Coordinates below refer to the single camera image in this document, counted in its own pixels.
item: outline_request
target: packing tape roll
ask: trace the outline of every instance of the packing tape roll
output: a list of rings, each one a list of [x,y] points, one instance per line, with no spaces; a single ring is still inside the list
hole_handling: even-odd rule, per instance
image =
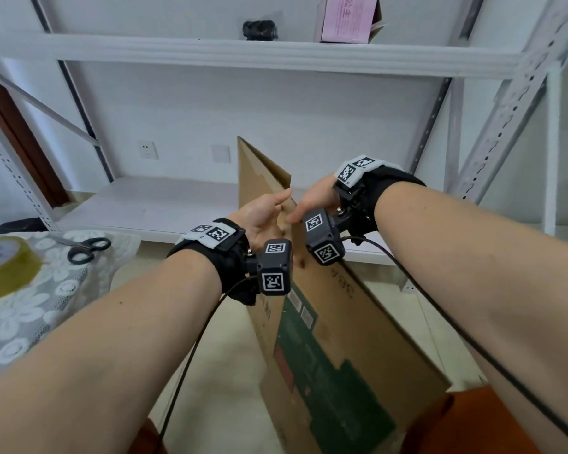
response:
[[[21,237],[0,237],[0,298],[29,284],[42,260]]]

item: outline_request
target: floor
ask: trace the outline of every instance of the floor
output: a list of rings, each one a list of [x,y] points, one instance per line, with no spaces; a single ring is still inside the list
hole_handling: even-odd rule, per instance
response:
[[[115,275],[112,288],[160,264],[170,244],[143,242],[136,258]],[[482,385],[485,377],[459,336],[420,295],[400,293],[392,266],[349,264],[436,366],[453,390]],[[162,427],[182,372],[175,373],[150,418]],[[258,389],[265,372],[246,308],[226,300],[204,333],[177,398],[165,444],[170,454],[281,454]]]

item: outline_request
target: hand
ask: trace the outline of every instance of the hand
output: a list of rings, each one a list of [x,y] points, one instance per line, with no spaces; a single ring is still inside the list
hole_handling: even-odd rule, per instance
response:
[[[307,190],[297,208],[286,217],[288,224],[298,223],[303,215],[312,209],[324,207],[328,212],[334,212],[340,206],[339,195],[334,192],[333,185],[337,181],[333,174],[323,179]]]
[[[264,194],[228,216],[228,219],[246,229],[246,237],[253,252],[263,250],[269,239],[282,237],[277,219],[282,211],[281,204],[292,192],[289,188],[276,194]]]

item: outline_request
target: cardboard box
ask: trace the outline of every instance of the cardboard box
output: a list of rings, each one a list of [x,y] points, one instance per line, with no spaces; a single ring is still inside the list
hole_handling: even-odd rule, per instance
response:
[[[322,0],[314,42],[368,44],[382,28],[379,0]]]
[[[238,139],[239,205],[290,185],[291,176]],[[387,449],[450,386],[345,265],[319,266],[303,227],[280,226],[305,267],[286,297],[257,297],[248,312],[267,372],[265,405],[289,453]]]

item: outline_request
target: black object on shelf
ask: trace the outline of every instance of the black object on shelf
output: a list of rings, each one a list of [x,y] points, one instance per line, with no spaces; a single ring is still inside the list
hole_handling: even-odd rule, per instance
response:
[[[248,20],[242,26],[247,41],[273,41],[278,39],[278,28],[272,20]]]
[[[0,234],[8,234],[9,232],[43,232],[47,230],[39,218],[9,221],[0,225]]]

